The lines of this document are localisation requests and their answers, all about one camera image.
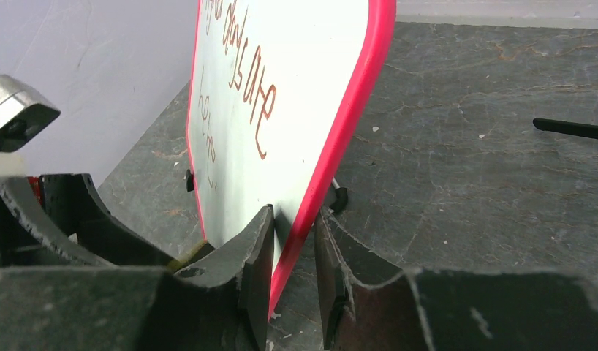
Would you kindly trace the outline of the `black microphone tripod stand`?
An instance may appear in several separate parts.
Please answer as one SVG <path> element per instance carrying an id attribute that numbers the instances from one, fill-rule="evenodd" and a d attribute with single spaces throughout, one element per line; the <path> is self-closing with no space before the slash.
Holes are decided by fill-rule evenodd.
<path id="1" fill-rule="evenodd" d="M 532 123 L 536 129 L 541 131 L 598 140 L 598 125 L 580 124 L 546 118 L 534 118 Z"/>

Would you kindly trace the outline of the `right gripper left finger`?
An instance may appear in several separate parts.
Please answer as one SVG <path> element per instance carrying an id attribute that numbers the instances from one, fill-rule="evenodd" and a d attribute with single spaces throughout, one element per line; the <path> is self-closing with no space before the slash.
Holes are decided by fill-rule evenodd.
<path id="1" fill-rule="evenodd" d="M 264 350 L 273 207 L 200 261 L 0 269 L 0 350 Z"/>

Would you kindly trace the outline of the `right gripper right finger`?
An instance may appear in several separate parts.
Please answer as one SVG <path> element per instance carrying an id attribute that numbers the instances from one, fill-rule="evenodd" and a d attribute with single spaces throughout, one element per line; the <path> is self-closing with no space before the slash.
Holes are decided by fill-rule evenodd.
<path id="1" fill-rule="evenodd" d="M 598 350 L 598 292 L 569 271 L 400 268 L 326 209 L 314 252 L 326 350 Z"/>

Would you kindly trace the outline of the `black whiteboard easel stand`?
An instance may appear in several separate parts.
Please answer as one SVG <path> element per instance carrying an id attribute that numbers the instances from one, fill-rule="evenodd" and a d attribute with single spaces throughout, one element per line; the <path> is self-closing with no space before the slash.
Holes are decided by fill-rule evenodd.
<path id="1" fill-rule="evenodd" d="M 193 192 L 195 189 L 194 173 L 190 169 L 186 170 L 184 180 L 186 185 L 186 191 Z M 340 186 L 336 178 L 332 178 L 331 186 L 334 190 L 336 199 L 330 204 L 329 211 L 332 214 L 339 214 L 346 208 L 348 204 L 348 191 L 346 187 Z"/>

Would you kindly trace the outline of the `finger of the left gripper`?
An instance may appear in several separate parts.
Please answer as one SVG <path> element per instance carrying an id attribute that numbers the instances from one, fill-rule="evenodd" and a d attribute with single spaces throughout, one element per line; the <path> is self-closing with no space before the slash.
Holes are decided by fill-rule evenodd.
<path id="1" fill-rule="evenodd" d="M 115 218 L 88 173 L 39 177 L 42 207 L 62 232 L 116 265 L 166 266 L 172 256 Z"/>
<path id="2" fill-rule="evenodd" d="M 110 266 L 109 261 L 65 236 L 42 209 L 27 177 L 0 177 L 0 198 L 24 231 L 62 260 L 74 265 Z"/>

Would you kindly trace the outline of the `pink framed whiteboard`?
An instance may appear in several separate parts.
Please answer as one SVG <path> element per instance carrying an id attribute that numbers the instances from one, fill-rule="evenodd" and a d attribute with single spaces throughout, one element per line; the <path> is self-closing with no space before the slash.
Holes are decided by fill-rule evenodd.
<path id="1" fill-rule="evenodd" d="M 264 205 L 274 310 L 393 36 L 394 1 L 199 1 L 186 142 L 203 236 Z"/>

